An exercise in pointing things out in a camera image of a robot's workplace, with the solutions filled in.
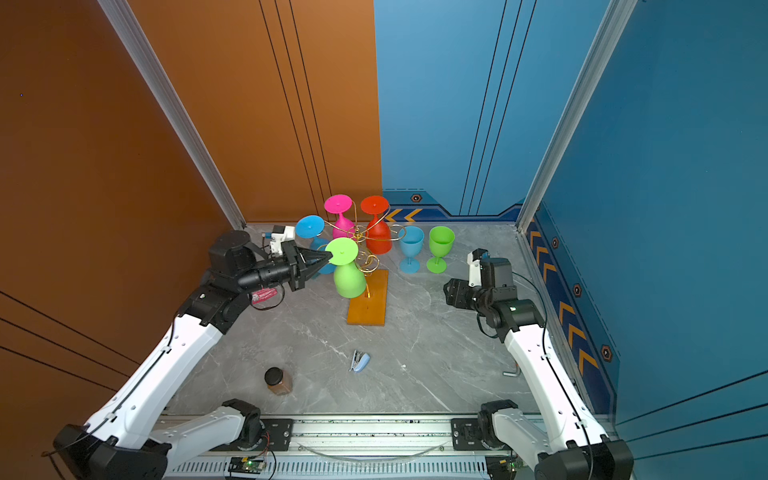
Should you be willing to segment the green wine glass front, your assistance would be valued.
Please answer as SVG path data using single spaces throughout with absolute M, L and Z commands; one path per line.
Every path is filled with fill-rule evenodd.
M 335 238 L 325 250 L 332 254 L 329 263 L 335 266 L 334 283 L 338 294 L 347 299 L 359 297 L 366 289 L 366 279 L 356 264 L 358 244 L 351 238 Z

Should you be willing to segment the green wine glass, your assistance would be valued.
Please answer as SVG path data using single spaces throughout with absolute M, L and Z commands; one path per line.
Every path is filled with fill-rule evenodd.
M 455 233 L 446 226 L 435 226 L 429 232 L 429 249 L 432 257 L 427 262 L 428 270 L 433 274 L 443 273 L 447 269 L 444 258 L 451 252 Z
M 366 289 L 366 279 L 356 264 L 358 244 L 351 238 L 335 238 L 325 250 L 332 254 L 329 263 L 335 266 L 334 283 L 338 294 L 347 299 L 359 297 Z

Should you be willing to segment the light blue wine glass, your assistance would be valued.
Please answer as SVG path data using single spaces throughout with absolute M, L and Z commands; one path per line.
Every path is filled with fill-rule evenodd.
M 398 243 L 404 259 L 400 262 L 399 268 L 405 274 L 415 274 L 420 269 L 420 262 L 417 256 L 420 254 L 424 243 L 424 232 L 418 226 L 407 226 L 403 228 L 398 237 Z

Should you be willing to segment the red wine glass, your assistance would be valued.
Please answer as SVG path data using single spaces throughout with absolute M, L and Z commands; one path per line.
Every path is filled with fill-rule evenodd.
M 375 255 L 388 253 L 392 248 L 391 231 L 385 221 L 389 202 L 380 195 L 369 196 L 361 202 L 361 208 L 372 216 L 364 231 L 367 249 Z

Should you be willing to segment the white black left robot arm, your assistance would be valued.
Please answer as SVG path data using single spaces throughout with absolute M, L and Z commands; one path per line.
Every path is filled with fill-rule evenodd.
M 304 288 L 333 255 L 281 244 L 268 254 L 248 232 L 230 231 L 209 249 L 210 267 L 178 309 L 158 345 L 123 387 L 82 426 L 62 428 L 48 452 L 77 479 L 161 479 L 166 472 L 220 445 L 263 446 L 258 407 L 238 399 L 179 427 L 159 430 L 164 408 L 195 366 L 271 287 Z

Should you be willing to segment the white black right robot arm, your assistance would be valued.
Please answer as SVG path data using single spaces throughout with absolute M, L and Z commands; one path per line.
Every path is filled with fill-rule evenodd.
M 475 312 L 494 329 L 531 389 L 544 425 L 537 427 L 510 400 L 485 403 L 478 413 L 482 441 L 509 449 L 538 479 L 630 479 L 634 457 L 612 440 L 570 381 L 536 304 L 521 299 L 505 258 L 484 249 L 467 257 L 469 277 L 443 287 L 448 305 Z

